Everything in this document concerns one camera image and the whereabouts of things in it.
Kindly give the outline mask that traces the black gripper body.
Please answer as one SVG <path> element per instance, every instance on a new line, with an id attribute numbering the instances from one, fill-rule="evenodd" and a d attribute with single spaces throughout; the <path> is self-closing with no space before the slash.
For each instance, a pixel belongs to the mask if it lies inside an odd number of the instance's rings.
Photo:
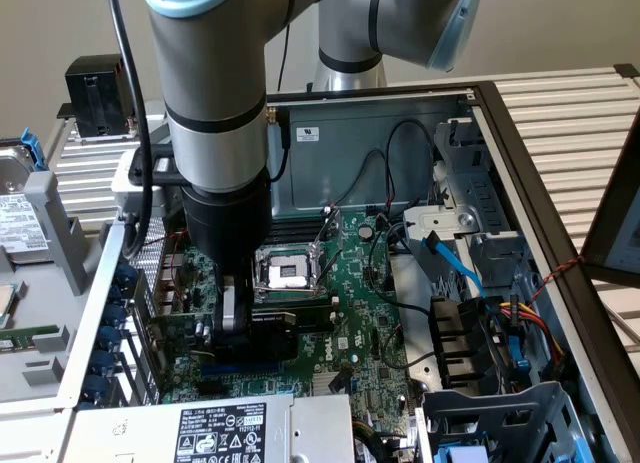
<path id="1" fill-rule="evenodd" d="M 224 275 L 241 272 L 270 232 L 272 201 L 267 175 L 258 175 L 231 192 L 184 187 L 182 199 L 192 243 Z"/>

